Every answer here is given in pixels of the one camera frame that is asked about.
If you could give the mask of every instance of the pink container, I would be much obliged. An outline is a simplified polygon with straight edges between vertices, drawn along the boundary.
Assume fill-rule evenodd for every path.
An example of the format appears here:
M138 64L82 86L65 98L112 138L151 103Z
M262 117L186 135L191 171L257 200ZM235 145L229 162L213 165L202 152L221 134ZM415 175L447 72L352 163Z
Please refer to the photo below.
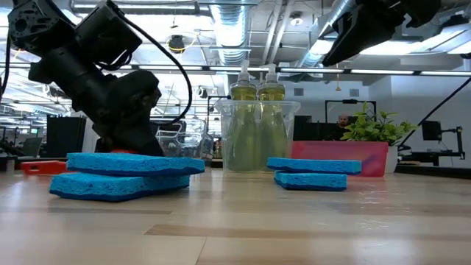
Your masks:
M291 156L296 159L360 160L362 177L382 177L388 143L355 141L295 141Z

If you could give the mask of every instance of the stacked sponges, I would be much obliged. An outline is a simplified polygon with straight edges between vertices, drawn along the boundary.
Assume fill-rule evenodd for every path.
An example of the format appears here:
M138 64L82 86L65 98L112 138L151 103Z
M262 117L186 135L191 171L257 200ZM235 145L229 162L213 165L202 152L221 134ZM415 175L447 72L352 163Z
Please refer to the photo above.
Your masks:
M162 158L124 153L68 154L67 170L52 178L49 192L69 199L122 202L190 185L205 171L193 158Z
M276 170L278 185L298 190L343 191L347 175L361 173L361 162L356 160L269 158L267 166Z

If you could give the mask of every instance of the red object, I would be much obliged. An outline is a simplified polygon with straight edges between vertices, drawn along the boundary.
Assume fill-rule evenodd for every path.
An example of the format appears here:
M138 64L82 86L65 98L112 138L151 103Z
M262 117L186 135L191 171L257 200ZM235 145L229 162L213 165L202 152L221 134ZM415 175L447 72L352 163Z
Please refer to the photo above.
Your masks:
M115 149L111 152L122 152L122 153L127 153L127 154L137 154L137 152L135 151L131 151L131 150L124 150L124 149Z
M31 174L61 174L67 171L65 162L58 160L23 162L20 169L26 175Z
M360 141L295 141L291 156L296 159L360 160L362 177L382 177L388 143Z

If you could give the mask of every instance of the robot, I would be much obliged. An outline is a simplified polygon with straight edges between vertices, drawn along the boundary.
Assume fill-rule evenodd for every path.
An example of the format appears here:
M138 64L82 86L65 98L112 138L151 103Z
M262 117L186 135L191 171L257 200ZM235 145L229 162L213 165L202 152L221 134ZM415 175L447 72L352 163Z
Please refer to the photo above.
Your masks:
M429 22L438 12L441 1L356 0L356 4L354 10L334 23L339 37L324 58L325 66L390 39L406 14L411 16L410 27ZM169 57L187 82L188 105L170 124L180 120L191 107L191 83L178 61L125 18L112 1L99 3L75 25L52 0L13 0L8 21L7 50L11 41L16 47L41 57L38 63L31 64L29 79L44 84L55 82L72 100L73 109L88 116L93 130L101 137L97 151L125 149L142 155L163 156L149 123L150 110L161 96L158 79L144 70L119 78L105 75L102 70L115 71L131 61L132 53L142 44L132 27Z

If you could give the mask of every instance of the wooden table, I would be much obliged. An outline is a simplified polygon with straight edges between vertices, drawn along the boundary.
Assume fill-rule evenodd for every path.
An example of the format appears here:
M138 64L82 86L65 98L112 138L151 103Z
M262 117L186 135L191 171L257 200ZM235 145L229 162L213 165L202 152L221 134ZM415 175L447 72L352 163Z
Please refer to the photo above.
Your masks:
M0 175L0 264L471 264L471 181L390 175L344 192L208 170L122 203L61 199Z

